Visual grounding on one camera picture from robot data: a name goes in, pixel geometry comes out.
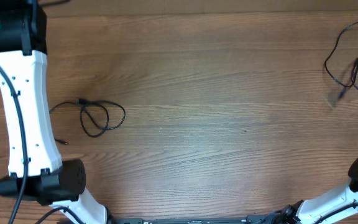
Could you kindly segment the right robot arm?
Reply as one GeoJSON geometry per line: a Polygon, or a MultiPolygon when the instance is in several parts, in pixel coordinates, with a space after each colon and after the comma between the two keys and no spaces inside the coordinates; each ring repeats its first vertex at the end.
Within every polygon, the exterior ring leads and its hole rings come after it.
{"type": "Polygon", "coordinates": [[[274,213],[270,223],[331,224],[358,214],[358,158],[348,176],[349,180],[339,187],[274,213]]]}

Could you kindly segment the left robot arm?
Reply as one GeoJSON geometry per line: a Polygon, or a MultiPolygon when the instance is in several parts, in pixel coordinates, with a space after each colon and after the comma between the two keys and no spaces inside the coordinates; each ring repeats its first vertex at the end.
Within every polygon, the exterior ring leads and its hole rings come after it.
{"type": "Polygon", "coordinates": [[[87,190],[82,161],[64,161],[58,151],[46,92],[46,28],[37,1],[0,1],[0,90],[9,136],[0,195],[49,206],[72,223],[113,223],[87,190]]]}

